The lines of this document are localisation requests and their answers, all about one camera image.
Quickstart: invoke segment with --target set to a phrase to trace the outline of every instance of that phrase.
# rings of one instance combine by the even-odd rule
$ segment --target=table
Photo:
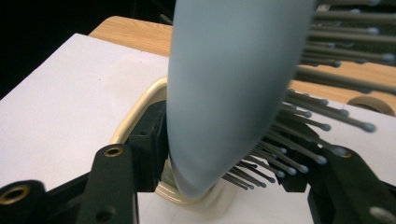
[[[103,21],[90,36],[120,44],[134,49],[141,49],[150,53],[169,56],[172,26],[148,21],[137,21],[123,17],[110,17]],[[339,68],[320,66],[321,71],[332,72],[346,77],[360,78],[376,83],[396,86],[396,67],[367,63],[343,63]],[[313,83],[292,81],[290,87],[301,92],[307,92],[319,97],[324,97],[341,103],[361,96],[356,91],[325,87]],[[376,97],[389,104],[396,111],[396,97],[373,92],[369,96]]]

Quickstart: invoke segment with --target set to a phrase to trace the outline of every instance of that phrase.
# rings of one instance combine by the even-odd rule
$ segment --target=white paper
[[[46,189],[90,171],[95,152],[140,95],[166,76],[168,59],[74,35],[0,102],[0,186],[25,179]],[[376,133],[329,122],[324,139],[350,147],[383,180],[396,184],[396,118],[332,103],[371,121]],[[312,223],[306,194],[278,184],[239,190],[223,217],[206,220],[154,193],[139,193],[141,223]]]

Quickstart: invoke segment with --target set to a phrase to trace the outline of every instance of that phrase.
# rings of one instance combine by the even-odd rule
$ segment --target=wood surface
[[[172,26],[122,17],[108,18],[90,33],[92,37],[162,56],[169,56],[171,35]],[[314,69],[396,87],[396,67],[373,63],[364,65],[343,63],[339,68],[320,66]],[[344,104],[356,96],[363,95],[356,91],[300,81],[292,81],[290,87]],[[393,108],[393,111],[396,111],[396,96],[380,92],[372,92],[368,96],[386,102]]]

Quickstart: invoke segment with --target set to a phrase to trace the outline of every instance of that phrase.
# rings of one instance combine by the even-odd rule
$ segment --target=screw hole
[[[11,188],[0,195],[0,204],[7,205],[16,203],[22,200],[29,194],[30,188],[28,185],[20,185]]]
[[[116,209],[112,206],[104,207],[96,214],[96,221],[107,222],[116,215]]]
[[[122,153],[122,149],[121,148],[113,147],[113,148],[110,148],[110,149],[106,150],[105,156],[107,156],[107,157],[116,157],[116,156],[120,155],[121,153]]]

